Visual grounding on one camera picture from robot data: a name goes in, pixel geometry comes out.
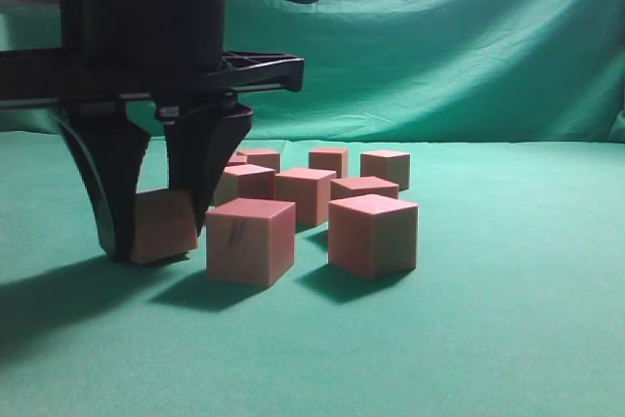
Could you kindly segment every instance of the pink wooden cube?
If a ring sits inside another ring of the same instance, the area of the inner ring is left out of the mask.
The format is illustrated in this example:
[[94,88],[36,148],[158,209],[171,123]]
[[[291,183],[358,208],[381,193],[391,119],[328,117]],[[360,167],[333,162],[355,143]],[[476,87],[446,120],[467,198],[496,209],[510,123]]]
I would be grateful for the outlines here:
[[329,204],[328,261],[375,280],[417,268],[418,205],[379,194]]
[[228,164],[226,166],[238,166],[247,164],[247,156],[245,155],[233,155],[228,160]]
[[360,176],[377,176],[410,188],[410,153],[393,150],[366,151],[360,155]]
[[215,205],[237,197],[275,199],[275,171],[257,165],[227,166],[213,194]]
[[238,198],[206,214],[208,277],[272,286],[295,264],[295,203]]
[[159,189],[135,197],[135,242],[130,261],[147,264],[198,247],[190,194]]
[[380,194],[397,199],[399,198],[399,185],[376,176],[341,178],[332,181],[330,191],[332,200],[365,194]]
[[309,152],[309,167],[336,171],[337,178],[350,174],[350,151],[346,148],[314,148]]
[[275,197],[295,202],[297,223],[316,227],[328,220],[330,182],[336,172],[293,168],[275,175]]
[[252,148],[237,150],[237,154],[247,156],[247,162],[253,165],[272,168],[276,173],[281,169],[280,152],[270,148]]

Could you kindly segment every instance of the gripper jaw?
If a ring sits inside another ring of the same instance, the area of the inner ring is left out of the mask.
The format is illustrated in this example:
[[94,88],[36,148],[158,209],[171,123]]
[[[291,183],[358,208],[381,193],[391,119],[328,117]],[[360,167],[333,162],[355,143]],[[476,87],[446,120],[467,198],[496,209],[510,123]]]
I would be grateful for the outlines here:
[[[126,262],[135,243],[135,198],[150,135],[128,119],[124,102],[110,104],[104,114],[94,114],[95,108],[102,107],[61,107],[54,115],[87,190],[100,245],[111,260]],[[229,94],[227,101],[216,103],[212,97],[165,126],[168,187],[191,194],[198,236],[215,187],[252,117],[253,111]]]

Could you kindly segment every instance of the green backdrop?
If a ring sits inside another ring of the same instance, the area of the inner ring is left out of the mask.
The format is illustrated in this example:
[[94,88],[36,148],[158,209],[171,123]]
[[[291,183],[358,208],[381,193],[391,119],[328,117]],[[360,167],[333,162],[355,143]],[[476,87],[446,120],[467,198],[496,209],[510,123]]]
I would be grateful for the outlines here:
[[[3,12],[2,48],[58,43],[56,11]],[[623,0],[229,0],[227,46],[308,63],[303,93],[244,98],[254,139],[623,141],[622,25]]]

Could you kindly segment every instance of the green tabletop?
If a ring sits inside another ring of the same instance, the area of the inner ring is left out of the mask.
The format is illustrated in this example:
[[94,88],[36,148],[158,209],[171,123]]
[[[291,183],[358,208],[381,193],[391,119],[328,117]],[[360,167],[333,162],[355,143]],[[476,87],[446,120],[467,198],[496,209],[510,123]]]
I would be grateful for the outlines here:
[[[321,142],[272,147],[306,166]],[[625,146],[348,144],[412,155],[419,267],[367,282],[297,234],[269,290],[102,256],[57,136],[0,134],[1,416],[625,415]],[[141,190],[166,183],[149,149]]]

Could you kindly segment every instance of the green cloth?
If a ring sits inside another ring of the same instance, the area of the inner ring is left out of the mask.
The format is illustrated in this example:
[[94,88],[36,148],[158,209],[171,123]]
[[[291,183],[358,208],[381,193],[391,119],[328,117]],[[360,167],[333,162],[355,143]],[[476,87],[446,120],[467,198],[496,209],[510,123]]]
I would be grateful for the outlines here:
[[[625,142],[623,5],[229,0],[227,47],[307,60],[300,95],[243,98],[255,139]],[[6,14],[2,46],[56,44],[58,19],[37,12]],[[161,132],[148,104],[132,113]],[[2,128],[51,129],[39,111],[6,113]]]
[[[306,165],[332,142],[246,142]],[[412,155],[419,269],[259,291],[101,257],[57,136],[0,134],[0,415],[622,417],[625,146],[349,144]],[[166,182],[152,142],[141,190]]]

